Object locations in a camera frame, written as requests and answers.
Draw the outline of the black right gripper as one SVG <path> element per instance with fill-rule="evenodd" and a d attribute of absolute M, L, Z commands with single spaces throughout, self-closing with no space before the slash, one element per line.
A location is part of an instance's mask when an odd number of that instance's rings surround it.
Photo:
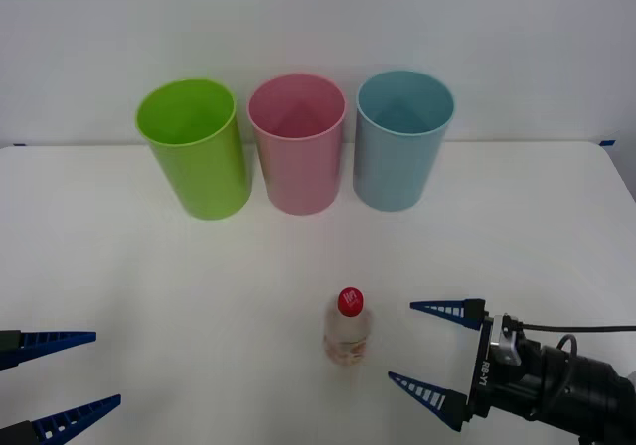
<path fill-rule="evenodd" d="M 473 416 L 486 418 L 492 407 L 530 420 L 542 398 L 542 346 L 527 339 L 523 332 L 515 332 L 514 344 L 504 346 L 505 353 L 513 350 L 513 363 L 504 360 L 503 353 L 491 345 L 492 334 L 501 331 L 500 321 L 486 317 L 485 304 L 480 298 L 409 303 L 412 310 L 471 330 L 481 329 L 468 397 L 455 390 L 388 372 L 395 385 L 456 432 Z"/>

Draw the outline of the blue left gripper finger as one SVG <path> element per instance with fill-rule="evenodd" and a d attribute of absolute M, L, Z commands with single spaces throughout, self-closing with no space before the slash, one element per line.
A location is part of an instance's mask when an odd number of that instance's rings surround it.
<path fill-rule="evenodd" d="M 1 429 L 1 445 L 63 445 L 121 404 L 121 395 Z"/>
<path fill-rule="evenodd" d="M 0 370 L 4 371 L 27 361 L 95 342 L 96 332 L 3 330 L 0 337 Z"/>

